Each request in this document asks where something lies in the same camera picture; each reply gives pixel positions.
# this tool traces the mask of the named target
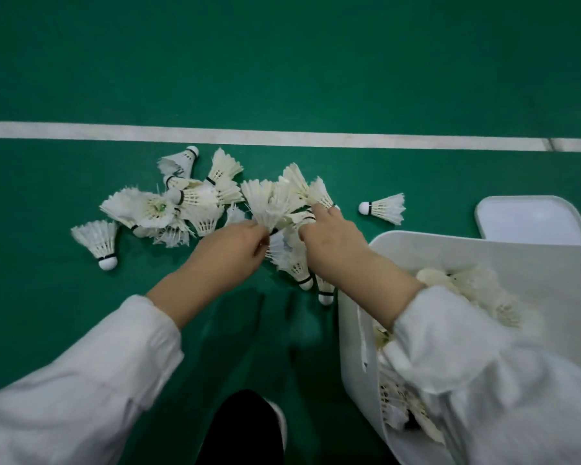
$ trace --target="white plastic lid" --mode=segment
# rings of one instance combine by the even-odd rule
[[[476,207],[482,238],[510,243],[581,246],[581,215],[557,196],[492,196]]]

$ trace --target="right hand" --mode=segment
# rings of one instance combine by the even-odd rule
[[[362,232],[353,222],[345,220],[339,209],[316,204],[312,212],[316,223],[299,229],[307,248],[308,266],[327,282],[343,287],[350,272],[374,253]]]

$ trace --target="black pants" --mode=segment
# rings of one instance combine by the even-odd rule
[[[196,465],[281,464],[284,446],[278,416],[256,392],[242,390],[218,409]]]

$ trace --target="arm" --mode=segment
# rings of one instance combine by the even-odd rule
[[[581,463],[581,368],[502,327],[446,289],[371,252],[340,211],[314,208],[309,265],[395,341],[384,353],[417,391],[457,462]]]
[[[1,390],[0,464],[116,463],[183,359],[179,329],[257,269],[267,234],[248,221],[204,238],[147,297],[128,298],[50,365]]]

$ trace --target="pile of shuttlecocks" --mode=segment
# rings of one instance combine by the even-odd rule
[[[277,181],[249,180],[239,187],[233,179],[243,167],[219,148],[213,155],[208,176],[199,181],[191,178],[198,156],[198,148],[190,146],[184,152],[161,158],[158,168],[165,184],[163,193],[124,188],[100,206],[115,222],[89,222],[72,228],[72,235],[93,253],[101,269],[111,270],[117,265],[114,245],[117,222],[139,238],[151,238],[154,244],[173,248],[188,245],[191,237],[215,231],[226,210],[225,225],[244,220],[245,212],[237,203],[246,201],[252,219],[270,232],[267,259],[278,270],[290,274],[302,289],[312,288],[314,282],[299,228],[315,221],[308,206],[317,202],[325,208],[334,205],[323,180],[317,177],[308,185],[299,167],[292,163]],[[332,304],[334,287],[318,276],[316,280],[319,301],[323,305]]]

